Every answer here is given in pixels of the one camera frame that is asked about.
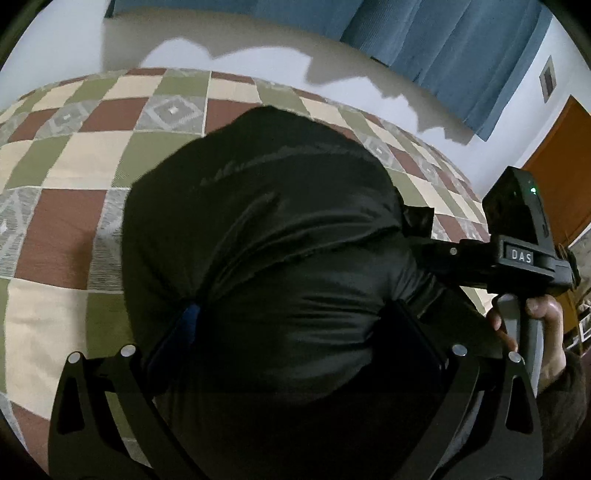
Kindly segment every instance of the dark sleeve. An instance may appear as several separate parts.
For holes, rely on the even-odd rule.
[[[537,398],[544,439],[544,460],[559,454],[585,420],[587,398],[580,358],[566,352],[566,369]]]

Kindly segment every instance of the person's hand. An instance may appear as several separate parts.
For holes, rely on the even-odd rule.
[[[546,295],[528,299],[525,310],[531,318],[544,322],[544,355],[538,382],[539,395],[562,374],[566,367],[566,356],[562,348],[564,322],[562,307],[554,297]],[[501,314],[496,309],[496,302],[493,302],[493,308],[486,314],[486,318],[509,350],[518,351],[516,341],[501,329]]]

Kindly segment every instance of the wall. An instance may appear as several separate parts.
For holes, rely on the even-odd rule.
[[[532,66],[487,142],[428,92],[361,52],[317,35],[238,15],[137,11],[104,20],[109,0],[54,0],[0,71],[0,109],[41,85],[107,69],[176,66],[261,77],[374,113],[439,148],[485,194],[522,166],[573,94],[591,109],[591,72],[554,18]],[[557,88],[539,74],[552,55]]]

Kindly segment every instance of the curtain fold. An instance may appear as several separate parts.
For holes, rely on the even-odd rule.
[[[539,0],[116,0],[271,20],[340,40],[430,91],[483,140],[544,39]]]

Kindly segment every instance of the blue curtain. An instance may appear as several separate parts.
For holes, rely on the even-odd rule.
[[[429,90],[483,140],[552,19],[539,0],[113,0],[110,12],[141,6],[246,14],[340,40]]]

